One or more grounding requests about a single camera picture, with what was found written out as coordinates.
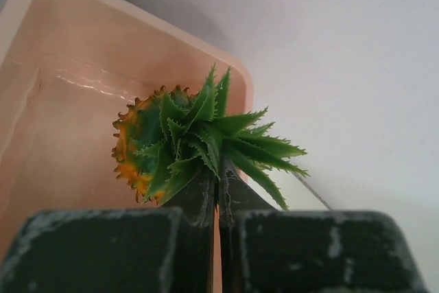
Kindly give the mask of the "fake pineapple green crown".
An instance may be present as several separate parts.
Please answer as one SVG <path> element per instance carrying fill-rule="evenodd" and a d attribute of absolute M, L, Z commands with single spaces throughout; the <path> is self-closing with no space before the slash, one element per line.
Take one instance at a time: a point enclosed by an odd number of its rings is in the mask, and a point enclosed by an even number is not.
<path fill-rule="evenodd" d="M 285 197 L 270 178 L 272 170 L 308 176 L 292 163 L 306 150 L 269 134 L 265 110 L 229 114 L 231 72 L 211 69 L 194 94 L 162 86 L 136 98 L 113 122 L 115 173 L 135 192 L 137 202 L 165 204 L 199 175 L 220 181 L 225 160 L 263 188 L 282 209 Z"/>

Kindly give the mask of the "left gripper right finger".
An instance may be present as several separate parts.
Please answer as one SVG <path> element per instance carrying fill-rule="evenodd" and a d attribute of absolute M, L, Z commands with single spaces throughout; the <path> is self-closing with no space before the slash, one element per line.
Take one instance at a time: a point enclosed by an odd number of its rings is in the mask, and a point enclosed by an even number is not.
<path fill-rule="evenodd" d="M 280 211 L 222 161 L 224 292 L 426 292 L 402 230 L 378 211 Z"/>

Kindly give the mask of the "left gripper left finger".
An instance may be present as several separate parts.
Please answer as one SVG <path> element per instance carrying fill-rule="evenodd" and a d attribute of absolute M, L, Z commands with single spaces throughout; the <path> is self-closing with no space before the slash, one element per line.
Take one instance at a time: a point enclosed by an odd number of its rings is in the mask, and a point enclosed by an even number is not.
<path fill-rule="evenodd" d="M 158 208 L 44 210 L 1 262 L 2 292 L 212 292 L 216 180 Z"/>

